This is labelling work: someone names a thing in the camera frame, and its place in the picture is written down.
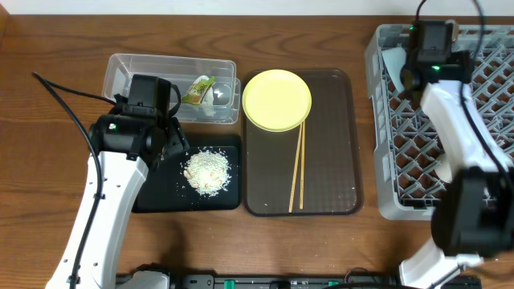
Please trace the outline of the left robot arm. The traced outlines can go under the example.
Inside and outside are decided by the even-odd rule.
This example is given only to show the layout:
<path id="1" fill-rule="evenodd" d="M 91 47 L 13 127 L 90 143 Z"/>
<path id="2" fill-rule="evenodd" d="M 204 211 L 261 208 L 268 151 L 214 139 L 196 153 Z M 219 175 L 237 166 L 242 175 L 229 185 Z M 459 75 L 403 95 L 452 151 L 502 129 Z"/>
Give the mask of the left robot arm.
<path id="1" fill-rule="evenodd" d="M 127 96 L 84 128 L 58 95 L 61 86 L 39 82 L 63 107 L 86 140 L 87 183 L 63 257 L 49 288 L 116 288 L 120 250 L 134 202 L 149 172 L 189 149 L 175 116 L 177 85 L 151 75 L 134 75 Z"/>

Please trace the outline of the clear plastic wrapper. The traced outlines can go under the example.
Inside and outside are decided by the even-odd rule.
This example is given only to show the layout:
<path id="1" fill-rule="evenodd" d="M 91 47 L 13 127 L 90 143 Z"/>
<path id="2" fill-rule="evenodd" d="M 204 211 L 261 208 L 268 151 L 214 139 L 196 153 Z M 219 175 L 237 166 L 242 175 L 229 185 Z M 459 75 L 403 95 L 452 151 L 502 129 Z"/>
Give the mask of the clear plastic wrapper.
<path id="1" fill-rule="evenodd" d="M 206 93 L 202 103 L 199 105 L 207 116 L 214 116 L 214 89 L 213 86 Z"/>

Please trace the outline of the pale green cup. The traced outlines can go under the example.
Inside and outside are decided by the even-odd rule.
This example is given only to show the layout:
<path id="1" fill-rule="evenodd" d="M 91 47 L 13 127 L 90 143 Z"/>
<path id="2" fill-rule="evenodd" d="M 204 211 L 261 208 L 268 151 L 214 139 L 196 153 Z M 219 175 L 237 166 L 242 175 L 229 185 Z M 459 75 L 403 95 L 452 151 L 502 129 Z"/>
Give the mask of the pale green cup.
<path id="1" fill-rule="evenodd" d="M 436 158 L 436 161 L 438 164 L 435 167 L 435 172 L 438 178 L 448 184 L 452 183 L 459 170 L 454 157 L 450 153 L 443 153 Z"/>

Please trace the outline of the yellow plate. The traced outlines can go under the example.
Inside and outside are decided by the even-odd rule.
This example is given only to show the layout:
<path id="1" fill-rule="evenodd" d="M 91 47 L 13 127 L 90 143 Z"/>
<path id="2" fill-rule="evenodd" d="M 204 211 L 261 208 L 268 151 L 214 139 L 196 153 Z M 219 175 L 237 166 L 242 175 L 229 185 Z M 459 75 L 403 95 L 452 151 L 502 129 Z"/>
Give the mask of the yellow plate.
<path id="1" fill-rule="evenodd" d="M 266 70 L 247 82 L 242 105 L 248 120 L 258 128 L 286 132 L 307 119 L 312 93 L 297 74 L 281 69 Z"/>

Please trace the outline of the wooden chopstick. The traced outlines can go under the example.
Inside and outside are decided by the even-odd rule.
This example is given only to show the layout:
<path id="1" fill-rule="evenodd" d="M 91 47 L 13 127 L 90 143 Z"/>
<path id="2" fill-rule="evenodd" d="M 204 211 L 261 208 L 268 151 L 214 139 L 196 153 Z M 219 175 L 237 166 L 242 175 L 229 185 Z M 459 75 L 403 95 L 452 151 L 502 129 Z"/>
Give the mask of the wooden chopstick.
<path id="1" fill-rule="evenodd" d="M 300 210 L 304 208 L 304 162 L 305 162 L 305 121 L 301 124 L 300 136 Z"/>
<path id="2" fill-rule="evenodd" d="M 295 191 L 296 191 L 296 177 L 297 177 L 297 171 L 298 171 L 298 165 L 300 161 L 300 148 L 302 143 L 302 135 L 303 135 L 303 126 L 304 124 L 300 124 L 299 133 L 298 133 L 298 139 L 296 143 L 296 154 L 295 154 L 295 162 L 293 167 L 293 174 L 292 174 L 292 185 L 291 185 L 291 192 L 290 192 L 290 199 L 289 199 L 289 206 L 288 206 L 288 212 L 292 213 L 293 211 L 293 205 L 294 205 L 294 199 L 295 199 Z"/>

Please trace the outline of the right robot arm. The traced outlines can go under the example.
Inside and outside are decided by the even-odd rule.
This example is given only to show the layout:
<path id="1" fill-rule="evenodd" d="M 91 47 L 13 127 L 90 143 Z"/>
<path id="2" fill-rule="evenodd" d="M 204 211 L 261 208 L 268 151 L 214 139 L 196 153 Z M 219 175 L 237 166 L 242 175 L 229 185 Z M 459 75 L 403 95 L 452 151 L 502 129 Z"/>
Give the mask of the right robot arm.
<path id="1" fill-rule="evenodd" d="M 440 288 L 469 267 L 513 248 L 513 161 L 487 130 L 471 97 L 475 53 L 453 51 L 453 21 L 415 19 L 400 78 L 433 124 L 451 182 L 431 236 L 399 267 L 406 288 Z"/>

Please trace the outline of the light blue bowl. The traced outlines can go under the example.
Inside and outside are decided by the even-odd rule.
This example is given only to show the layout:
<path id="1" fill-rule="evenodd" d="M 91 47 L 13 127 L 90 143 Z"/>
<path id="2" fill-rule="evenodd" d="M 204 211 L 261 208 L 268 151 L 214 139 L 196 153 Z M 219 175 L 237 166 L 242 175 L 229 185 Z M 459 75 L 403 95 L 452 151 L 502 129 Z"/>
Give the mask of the light blue bowl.
<path id="1" fill-rule="evenodd" d="M 382 59 L 395 89 L 398 93 L 404 92 L 401 70 L 406 63 L 406 51 L 402 47 L 384 50 L 382 52 Z"/>

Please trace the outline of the green snack wrapper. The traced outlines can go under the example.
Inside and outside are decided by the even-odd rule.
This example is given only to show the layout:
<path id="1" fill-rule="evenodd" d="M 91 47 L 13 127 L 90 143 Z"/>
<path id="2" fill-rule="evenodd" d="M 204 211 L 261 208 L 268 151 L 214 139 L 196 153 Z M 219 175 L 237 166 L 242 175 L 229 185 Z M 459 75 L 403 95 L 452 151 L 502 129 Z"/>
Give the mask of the green snack wrapper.
<path id="1" fill-rule="evenodd" d="M 190 88 L 186 91 L 185 95 L 182 97 L 182 101 L 188 104 L 200 105 L 206 93 L 214 85 L 214 82 L 214 76 L 199 76 L 190 86 Z"/>

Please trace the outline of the rice food scraps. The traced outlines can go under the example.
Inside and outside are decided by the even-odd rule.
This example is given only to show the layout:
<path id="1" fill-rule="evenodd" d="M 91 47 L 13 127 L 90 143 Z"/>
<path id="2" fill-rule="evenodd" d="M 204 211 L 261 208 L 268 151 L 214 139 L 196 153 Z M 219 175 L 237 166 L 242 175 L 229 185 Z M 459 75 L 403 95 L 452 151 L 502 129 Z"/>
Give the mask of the rice food scraps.
<path id="1" fill-rule="evenodd" d="M 224 152 L 200 150 L 182 164 L 182 175 L 201 197 L 215 197 L 228 190 L 230 163 Z"/>

